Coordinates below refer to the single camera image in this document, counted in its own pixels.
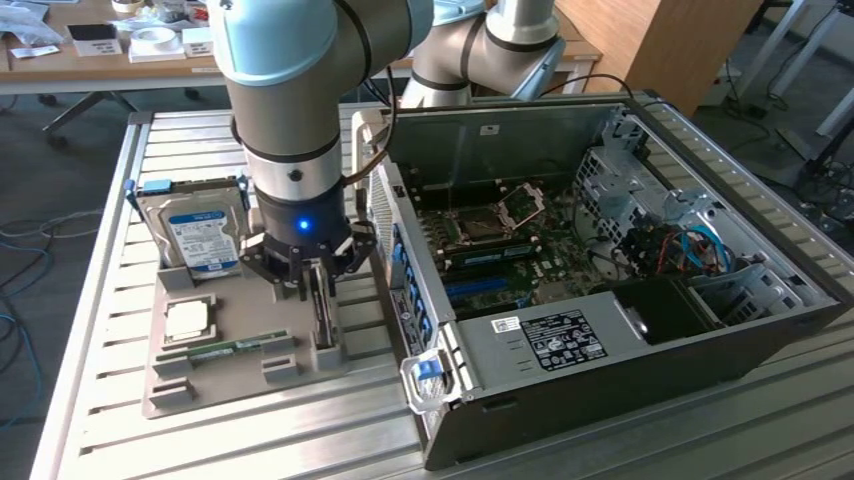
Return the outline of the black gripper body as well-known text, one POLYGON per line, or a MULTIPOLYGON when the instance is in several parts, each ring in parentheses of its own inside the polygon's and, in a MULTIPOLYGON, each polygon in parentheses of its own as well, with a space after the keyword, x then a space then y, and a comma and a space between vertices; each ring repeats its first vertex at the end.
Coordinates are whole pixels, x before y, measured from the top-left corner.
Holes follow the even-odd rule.
POLYGON ((268 263, 285 281, 302 264, 319 259, 327 272, 340 276, 352 257, 333 253, 351 236, 344 209, 344 189, 333 186, 317 197, 285 201, 256 189, 268 263))

